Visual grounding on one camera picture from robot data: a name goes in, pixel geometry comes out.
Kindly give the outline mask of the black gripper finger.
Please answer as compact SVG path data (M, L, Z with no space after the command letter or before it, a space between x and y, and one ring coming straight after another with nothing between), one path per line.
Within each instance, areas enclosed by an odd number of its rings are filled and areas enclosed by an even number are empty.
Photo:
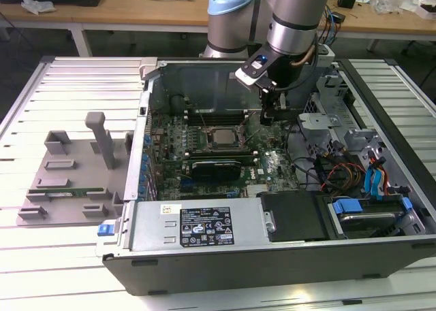
M274 121L276 94L273 89L260 90L260 101L262 105L260 113L260 123L265 126L271 126Z
M275 101L275 109L276 111L286 111L287 110L287 91L276 91L276 101Z

